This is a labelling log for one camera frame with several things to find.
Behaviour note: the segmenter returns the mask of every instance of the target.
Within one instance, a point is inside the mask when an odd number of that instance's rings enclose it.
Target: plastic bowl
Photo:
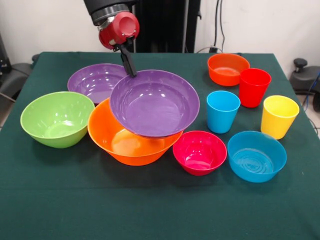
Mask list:
[[[110,96],[115,118],[130,132],[163,138],[184,131],[197,117],[200,100],[182,77],[162,70],[139,71],[120,80]]]
[[[213,82],[222,86],[235,86],[240,82],[240,73],[250,68],[250,63],[233,53],[217,53],[208,59],[209,75]]]
[[[149,139],[131,133],[112,114],[109,98],[91,113],[88,131],[95,144],[119,162],[130,166],[153,163],[182,135],[179,132],[163,139]]]
[[[189,131],[173,145],[173,154],[185,171],[203,176],[220,167],[227,158],[227,148],[216,135]]]
[[[237,133],[229,140],[227,149],[234,173],[252,183],[269,181],[287,162],[280,142],[258,131]]]
[[[90,98],[76,92],[54,92],[32,101],[22,112],[20,123],[32,138],[46,146],[63,149],[78,143],[88,132],[95,108]]]
[[[86,66],[76,71],[68,80],[70,92],[88,96],[95,104],[110,97],[115,85],[125,76],[123,66],[101,63]]]

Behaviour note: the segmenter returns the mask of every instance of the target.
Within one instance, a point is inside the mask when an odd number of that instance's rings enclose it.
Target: yellow cup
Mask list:
[[[292,99],[273,95],[263,102],[261,132],[282,139],[299,114],[299,105]]]

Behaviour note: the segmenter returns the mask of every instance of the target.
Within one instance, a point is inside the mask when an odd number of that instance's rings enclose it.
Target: white wall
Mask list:
[[[216,2],[201,2],[196,51],[214,43]],[[222,24],[224,52],[274,53],[287,76],[294,58],[320,65],[320,0],[224,0]]]
[[[214,42],[215,6],[202,0],[195,50]],[[287,76],[296,57],[320,65],[320,0],[224,0],[222,7],[225,52],[275,53]],[[42,51],[108,51],[83,0],[0,0],[0,32],[12,63]]]
[[[0,33],[12,63],[42,51],[109,51],[83,0],[0,0]]]

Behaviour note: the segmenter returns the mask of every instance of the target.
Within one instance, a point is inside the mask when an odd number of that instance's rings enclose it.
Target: cup rim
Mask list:
[[[278,114],[274,114],[273,112],[269,111],[269,109],[266,107],[266,101],[270,98],[274,98],[274,97],[280,97],[283,99],[288,99],[289,101],[291,101],[292,103],[294,103],[294,105],[297,108],[297,113],[290,115],[290,116],[282,116],[282,115],[278,115]],[[300,107],[298,105],[298,103],[296,101],[294,101],[293,99],[291,99],[290,97],[287,96],[283,96],[283,95],[271,95],[268,96],[264,101],[263,101],[263,109],[265,109],[269,114],[276,116],[278,118],[282,118],[282,119],[291,119],[291,118],[295,118],[296,116],[298,116],[298,114],[300,113]]]
[[[238,106],[237,106],[236,108],[232,109],[232,110],[220,110],[220,109],[217,109],[217,108],[213,107],[213,106],[209,103],[208,99],[209,99],[209,96],[210,96],[210,95],[212,95],[212,94],[214,94],[214,93],[218,93],[218,92],[221,92],[221,93],[224,92],[224,93],[228,93],[228,94],[231,94],[231,95],[235,96],[235,97],[237,98],[237,100],[238,100]],[[237,110],[238,108],[240,108],[240,105],[241,105],[240,98],[239,98],[237,95],[235,95],[233,92],[225,91],[225,90],[218,90],[218,91],[213,91],[213,92],[209,93],[208,96],[206,97],[206,103],[210,106],[210,108],[213,108],[214,110],[217,110],[217,111],[219,111],[219,112],[224,112],[224,113],[233,112],[233,111]]]
[[[269,81],[268,81],[267,83],[264,83],[264,84],[253,84],[253,83],[251,83],[251,82],[248,82],[248,81],[244,80],[244,79],[242,78],[243,72],[250,71],[250,70],[258,70],[258,71],[260,71],[260,72],[266,73],[266,74],[268,75],[268,77],[269,77]],[[241,83],[241,81],[243,81],[243,82],[245,82],[246,84],[249,84],[249,85],[251,85],[251,86],[263,87],[263,86],[269,85],[269,84],[272,82],[272,77],[271,77],[271,75],[270,75],[267,71],[265,71],[265,70],[263,70],[263,69],[256,68],[256,67],[250,67],[250,68],[247,68],[247,69],[243,70],[243,71],[240,73],[240,83]]]

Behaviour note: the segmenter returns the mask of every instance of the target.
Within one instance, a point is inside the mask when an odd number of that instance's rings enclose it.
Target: green cloth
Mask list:
[[[244,54],[272,76],[266,97],[298,101],[273,54]],[[209,131],[206,97],[221,87],[208,75],[209,54],[137,53],[137,70],[161,69],[188,80],[201,105],[188,130]],[[44,52],[0,132],[0,239],[2,240],[308,240],[320,238],[319,139],[300,114],[280,142],[287,164],[271,181],[237,177],[228,161],[213,173],[186,173],[169,149],[142,167],[117,162],[86,135],[66,149],[46,147],[20,127],[32,100],[67,90],[78,69],[121,64],[118,53]],[[260,130],[262,104],[240,107],[231,136]]]

